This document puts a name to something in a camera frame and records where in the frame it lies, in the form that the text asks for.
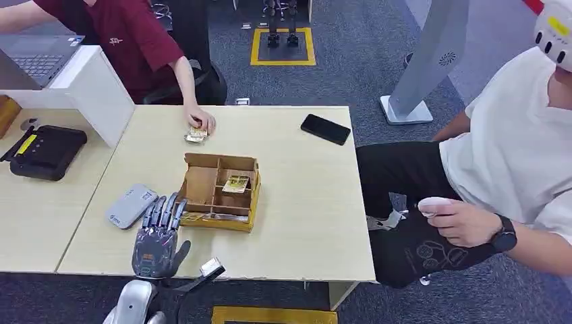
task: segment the card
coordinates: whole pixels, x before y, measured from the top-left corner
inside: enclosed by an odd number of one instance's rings
[[[223,187],[223,192],[242,194],[246,190],[248,180],[250,178],[246,175],[232,175]]]
[[[191,129],[189,129],[189,132],[185,135],[185,140],[187,142],[201,143],[202,141],[204,141],[205,138],[207,138],[207,136],[208,133],[206,132],[206,130],[201,130],[200,128],[191,127]]]

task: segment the shoe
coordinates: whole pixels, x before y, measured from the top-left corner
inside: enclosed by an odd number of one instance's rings
[[[368,222],[368,231],[378,231],[378,230],[384,230],[384,231],[390,231],[393,230],[394,228],[397,227],[397,224],[402,220],[406,218],[406,215],[409,213],[409,211],[405,210],[405,211],[392,211],[391,214],[389,214],[389,217],[387,217],[387,219],[378,219],[375,217],[371,217],[371,216],[366,216],[366,221]]]

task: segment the black pants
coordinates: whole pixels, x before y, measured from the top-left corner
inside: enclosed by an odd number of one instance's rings
[[[490,244],[452,245],[417,210],[416,203],[426,197],[461,200],[447,180],[438,143],[377,144],[356,152],[367,215],[385,219],[393,210],[389,193],[407,196],[407,219],[391,231],[370,232],[380,283],[402,288],[429,273],[467,269],[495,254]]]

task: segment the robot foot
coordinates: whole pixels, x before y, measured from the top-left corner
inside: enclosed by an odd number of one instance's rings
[[[290,34],[290,36],[288,36],[288,46],[298,47],[298,36]]]
[[[280,45],[280,35],[269,35],[268,36],[268,47],[277,48]]]

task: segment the red object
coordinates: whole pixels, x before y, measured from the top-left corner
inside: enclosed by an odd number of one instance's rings
[[[541,0],[524,0],[524,2],[534,11],[537,15],[544,9],[544,4]]]
[[[34,2],[58,20],[65,19],[66,1]],[[105,55],[136,103],[152,90],[176,84],[168,64],[183,51],[157,21],[147,0],[97,0],[92,7],[85,6]],[[74,30],[70,22],[63,23]]]

